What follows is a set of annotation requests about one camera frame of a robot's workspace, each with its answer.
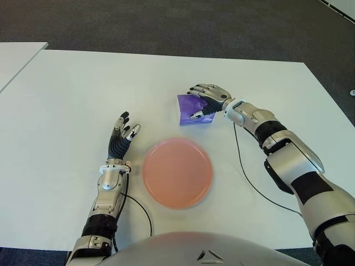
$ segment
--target gray carpet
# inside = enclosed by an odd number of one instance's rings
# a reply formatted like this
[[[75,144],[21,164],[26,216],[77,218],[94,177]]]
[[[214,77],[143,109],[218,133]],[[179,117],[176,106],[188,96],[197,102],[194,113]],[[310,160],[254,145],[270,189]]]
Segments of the gray carpet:
[[[318,0],[1,0],[0,42],[38,41],[48,49],[304,62],[355,123],[355,25]],[[283,252],[320,265],[309,249]],[[3,249],[0,265],[10,254],[36,265],[60,256]]]

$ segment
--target robotic hand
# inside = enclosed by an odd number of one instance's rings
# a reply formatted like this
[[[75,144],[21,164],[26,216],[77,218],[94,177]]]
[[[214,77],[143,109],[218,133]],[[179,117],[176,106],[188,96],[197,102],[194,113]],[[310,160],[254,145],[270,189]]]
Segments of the robotic hand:
[[[355,262],[355,199],[324,177],[318,156],[267,110],[232,99],[216,85],[198,84],[188,94],[207,102],[191,119],[224,111],[225,116],[246,129],[267,155],[267,172],[284,192],[297,198],[313,246],[324,265]]]
[[[140,130],[140,125],[135,125],[132,129],[125,126],[129,121],[128,115],[128,112],[123,113],[113,128],[108,159],[99,170],[102,175],[98,180],[98,195],[67,265],[96,265],[111,255],[111,241],[117,230],[123,204],[121,193],[128,186],[128,174],[131,171],[131,163],[124,162],[123,157]]]

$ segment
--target robot forearm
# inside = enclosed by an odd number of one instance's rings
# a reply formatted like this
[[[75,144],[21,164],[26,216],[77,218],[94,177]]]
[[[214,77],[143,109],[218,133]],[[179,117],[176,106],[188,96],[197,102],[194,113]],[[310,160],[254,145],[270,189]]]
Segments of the robot forearm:
[[[267,172],[298,200],[303,219],[325,265],[355,256],[355,199],[325,179],[318,156],[267,110],[240,100],[224,106],[225,116],[259,142]]]

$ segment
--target purple tissue box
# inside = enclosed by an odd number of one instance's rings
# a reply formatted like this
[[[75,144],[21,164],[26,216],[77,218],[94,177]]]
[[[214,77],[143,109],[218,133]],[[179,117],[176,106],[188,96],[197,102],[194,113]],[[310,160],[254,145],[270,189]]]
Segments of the purple tissue box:
[[[180,126],[201,124],[201,123],[212,123],[215,114],[205,115],[203,117],[197,118],[195,120],[190,119],[190,115],[195,112],[201,111],[207,103],[194,95],[178,95],[177,101],[179,102],[180,109]]]

